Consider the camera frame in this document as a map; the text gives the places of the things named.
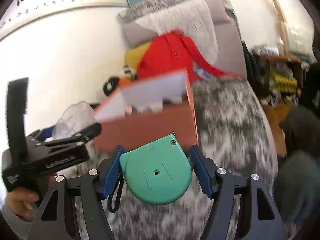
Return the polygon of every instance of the white wall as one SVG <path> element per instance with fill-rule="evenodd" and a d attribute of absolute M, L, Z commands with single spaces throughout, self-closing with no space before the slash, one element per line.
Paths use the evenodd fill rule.
<path fill-rule="evenodd" d="M 279 0 L 290 24 L 313 29 L 298 0 Z M 231 0 L 248 48 L 275 43 L 276 11 L 271 0 Z M 118 73 L 128 48 L 116 14 L 123 8 L 84 8 L 42 18 L 0 42 L 0 151 L 7 148 L 6 84 L 30 78 L 26 133 L 54 124 L 81 100 L 101 101 L 102 86 Z M 0 189 L 4 196 L 4 187 Z"/>

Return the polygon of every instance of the red cloth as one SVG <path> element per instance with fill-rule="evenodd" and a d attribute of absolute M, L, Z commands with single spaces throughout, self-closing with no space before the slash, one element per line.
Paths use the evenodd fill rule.
<path fill-rule="evenodd" d="M 137 69 L 139 79 L 185 68 L 190 83 L 200 79 L 193 71 L 192 61 L 215 77 L 239 76 L 211 66 L 200 54 L 193 40 L 177 31 L 166 33 L 154 39 L 141 59 Z"/>

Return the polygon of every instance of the hand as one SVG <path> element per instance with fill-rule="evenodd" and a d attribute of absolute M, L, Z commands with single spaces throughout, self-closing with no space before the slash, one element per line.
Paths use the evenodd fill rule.
<path fill-rule="evenodd" d="M 33 220 L 31 203 L 39 200 L 37 193 L 23 187 L 18 187 L 7 193 L 7 204 L 11 211 L 26 222 Z"/>

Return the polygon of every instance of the wooden floor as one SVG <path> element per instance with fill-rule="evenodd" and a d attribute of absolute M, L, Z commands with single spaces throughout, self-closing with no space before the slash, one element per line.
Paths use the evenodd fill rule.
<path fill-rule="evenodd" d="M 290 109 L 291 106 L 287 105 L 283 101 L 280 101 L 279 105 L 274 109 L 269 107 L 263 108 L 272 130 L 273 138 L 276 144 L 277 154 L 282 157 L 287 155 L 287 150 L 285 147 L 284 135 L 279 127 L 279 123 L 286 117 Z"/>

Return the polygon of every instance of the white blanket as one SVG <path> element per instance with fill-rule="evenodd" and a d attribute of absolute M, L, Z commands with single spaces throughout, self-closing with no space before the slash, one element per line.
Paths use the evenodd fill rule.
<path fill-rule="evenodd" d="M 217 60 L 218 44 L 211 14 L 204 0 L 184 3 L 148 14 L 135 21 L 159 35 L 180 29 L 191 37 L 201 55 L 211 65 Z"/>

